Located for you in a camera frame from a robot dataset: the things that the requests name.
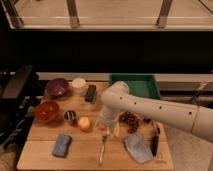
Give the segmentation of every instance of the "black device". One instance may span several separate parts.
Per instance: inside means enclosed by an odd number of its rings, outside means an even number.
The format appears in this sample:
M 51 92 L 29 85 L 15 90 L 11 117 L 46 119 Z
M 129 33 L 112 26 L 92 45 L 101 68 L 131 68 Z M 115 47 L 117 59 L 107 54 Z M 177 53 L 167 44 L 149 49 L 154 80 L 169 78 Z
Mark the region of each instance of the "black device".
M 25 99 L 26 91 L 29 85 L 34 84 L 34 80 L 37 79 L 32 66 L 23 66 L 16 70 L 14 75 L 9 71 L 1 72 L 0 144 L 10 135 L 17 123 L 23 119 L 24 112 L 26 112 L 31 100 L 30 94 L 29 99 Z
M 86 102 L 93 102 L 96 94 L 96 86 L 95 85 L 89 85 L 86 95 L 85 95 L 85 101 Z

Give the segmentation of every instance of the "handle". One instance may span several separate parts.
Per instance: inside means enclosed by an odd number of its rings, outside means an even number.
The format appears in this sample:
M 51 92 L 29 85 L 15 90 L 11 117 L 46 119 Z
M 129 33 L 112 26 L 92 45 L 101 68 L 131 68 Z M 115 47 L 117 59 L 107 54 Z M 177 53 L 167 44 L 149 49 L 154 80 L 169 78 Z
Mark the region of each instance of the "handle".
M 103 143 L 102 147 L 101 147 L 101 155 L 100 155 L 100 158 L 99 158 L 99 164 L 100 165 L 103 163 L 104 150 L 105 150 L 105 143 Z

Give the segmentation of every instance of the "orange bowl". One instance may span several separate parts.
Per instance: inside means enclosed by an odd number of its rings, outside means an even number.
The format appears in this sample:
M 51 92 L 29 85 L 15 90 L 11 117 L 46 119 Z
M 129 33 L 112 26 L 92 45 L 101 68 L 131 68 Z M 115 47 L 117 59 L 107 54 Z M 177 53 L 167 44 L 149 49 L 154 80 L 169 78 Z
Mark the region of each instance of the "orange bowl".
M 59 105 L 54 101 L 46 101 L 35 108 L 35 117 L 44 123 L 49 123 L 59 115 Z

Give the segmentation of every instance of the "red bowl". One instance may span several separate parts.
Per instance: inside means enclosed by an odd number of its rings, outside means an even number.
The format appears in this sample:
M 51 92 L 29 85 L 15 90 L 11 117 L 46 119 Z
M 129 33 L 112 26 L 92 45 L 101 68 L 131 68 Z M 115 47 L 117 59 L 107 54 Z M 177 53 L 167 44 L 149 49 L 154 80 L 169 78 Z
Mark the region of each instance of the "red bowl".
M 35 108 L 35 117 L 44 123 L 51 122 L 59 115 L 59 105 L 54 101 L 46 101 Z
M 67 93 L 68 89 L 69 82 L 64 78 L 50 80 L 46 85 L 47 93 L 53 97 L 63 96 Z

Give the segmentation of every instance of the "green plastic tray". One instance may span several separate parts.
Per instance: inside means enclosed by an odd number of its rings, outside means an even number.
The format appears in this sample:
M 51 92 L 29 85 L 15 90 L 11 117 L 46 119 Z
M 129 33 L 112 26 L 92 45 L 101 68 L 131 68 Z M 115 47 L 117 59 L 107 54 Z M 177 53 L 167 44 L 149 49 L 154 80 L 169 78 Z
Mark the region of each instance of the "green plastic tray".
M 130 88 L 130 94 L 138 97 L 160 99 L 154 75 L 152 74 L 110 74 L 109 83 L 124 81 Z

